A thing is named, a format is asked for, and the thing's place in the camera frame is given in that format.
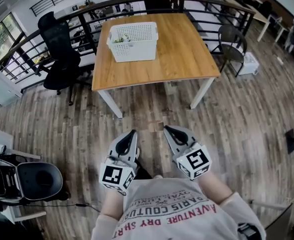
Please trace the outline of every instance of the wooden floor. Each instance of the wooden floor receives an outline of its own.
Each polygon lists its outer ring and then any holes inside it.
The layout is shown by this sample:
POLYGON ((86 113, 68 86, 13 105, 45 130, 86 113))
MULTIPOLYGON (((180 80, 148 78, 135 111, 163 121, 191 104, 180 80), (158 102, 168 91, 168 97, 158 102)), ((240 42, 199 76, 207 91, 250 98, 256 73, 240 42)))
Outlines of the wooden floor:
MULTIPOLYGON (((141 162, 149 173, 173 177, 162 131, 166 124, 193 130, 208 147, 213 170, 244 199, 289 204, 294 201, 294 153, 287 154, 284 133, 294 128, 294 59, 273 43, 275 38, 268 32, 257 43, 262 27, 253 22, 247 34, 248 50, 260 62, 259 73, 235 78, 225 68, 194 110, 189 105, 200 80, 112 91, 123 119, 115 117, 98 93, 86 87, 75 89, 74 106, 68 106, 66 89, 57 96, 39 85, 16 103, 0 107, 0 130, 14 136, 14 149, 41 155, 61 170, 71 199, 52 205, 101 207, 100 163, 111 141, 131 129, 138 131, 141 162)), ((278 214, 253 209, 265 226, 278 214)), ((47 216, 34 220, 46 239, 87 240, 98 216, 83 207, 48 207, 46 211, 47 216)))

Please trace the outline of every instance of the white plastic basket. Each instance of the white plastic basket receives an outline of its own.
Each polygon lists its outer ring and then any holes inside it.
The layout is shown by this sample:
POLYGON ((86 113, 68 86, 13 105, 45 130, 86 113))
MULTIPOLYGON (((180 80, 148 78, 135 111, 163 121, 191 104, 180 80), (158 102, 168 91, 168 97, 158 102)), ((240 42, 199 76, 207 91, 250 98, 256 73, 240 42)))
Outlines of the white plastic basket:
POLYGON ((140 22, 112 26, 107 45, 116 62, 149 61, 156 58, 157 40, 157 24, 140 22), (124 35, 127 35, 130 41, 114 43, 124 35))

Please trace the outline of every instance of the desk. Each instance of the desk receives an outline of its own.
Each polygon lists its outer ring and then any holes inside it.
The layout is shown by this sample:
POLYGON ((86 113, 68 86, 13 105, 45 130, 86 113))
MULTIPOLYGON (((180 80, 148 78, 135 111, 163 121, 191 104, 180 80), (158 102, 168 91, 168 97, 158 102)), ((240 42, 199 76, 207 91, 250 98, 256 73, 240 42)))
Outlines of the desk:
MULTIPOLYGON (((237 5, 237 6, 240 6, 240 7, 245 8, 244 6, 242 6, 241 4, 239 4, 239 3, 238 3, 237 1, 235 1, 235 0, 225 0, 225 1, 227 1, 227 2, 229 2, 229 3, 231 3, 231 4, 234 4, 234 5, 237 5)), ((260 22, 263 22, 263 23, 265 24, 265 26, 263 27, 263 29, 262 29, 262 31, 261 31, 259 37, 258 37, 258 42, 260 42, 261 38, 262 38, 263 35, 265 34, 265 32, 266 32, 266 30, 267 30, 267 28, 268 28, 268 26, 269 26, 269 24, 270 24, 270 22, 269 22, 269 20, 268 20, 266 17, 264 17, 264 16, 263 16, 263 15, 262 15, 257 9, 255 9, 253 6, 248 5, 248 4, 247 4, 247 6, 248 6, 252 11, 255 12, 253 18, 254 18, 255 20, 260 21, 260 22)), ((239 16, 240 16, 240 13, 237 11, 237 12, 236 12, 236 17, 238 18, 239 16)), ((236 19, 234 19, 234 20, 233 20, 233 25, 236 26, 237 23, 238 23, 238 21, 237 21, 236 19)))
POLYGON ((283 31, 289 31, 289 27, 287 27, 286 25, 278 22, 277 18, 274 17, 273 15, 269 15, 268 20, 270 20, 271 18, 273 18, 275 20, 276 24, 278 24, 280 26, 280 30, 279 30, 278 35, 277 35, 276 40, 275 40, 275 42, 277 42, 279 40, 279 38, 281 37, 283 31))
POLYGON ((220 72, 199 33, 184 13, 148 14, 108 20, 99 39, 92 90, 98 91, 112 111, 122 112, 107 92, 109 89, 177 80, 206 79, 190 107, 194 109, 220 72), (111 26, 155 22, 159 39, 155 60, 117 63, 107 37, 111 26))

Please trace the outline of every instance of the black cable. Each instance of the black cable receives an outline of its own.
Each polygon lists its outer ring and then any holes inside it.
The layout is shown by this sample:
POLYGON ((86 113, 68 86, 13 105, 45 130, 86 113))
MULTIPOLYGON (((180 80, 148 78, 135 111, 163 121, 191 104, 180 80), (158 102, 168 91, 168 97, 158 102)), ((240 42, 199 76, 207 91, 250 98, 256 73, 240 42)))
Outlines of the black cable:
POLYGON ((100 212, 98 209, 92 207, 91 205, 88 204, 83 204, 83 203, 75 203, 75 204, 68 204, 68 205, 28 205, 28 204, 23 204, 22 206, 34 206, 34 207, 71 207, 71 206, 77 206, 77 207, 90 207, 94 209, 96 212, 100 212))

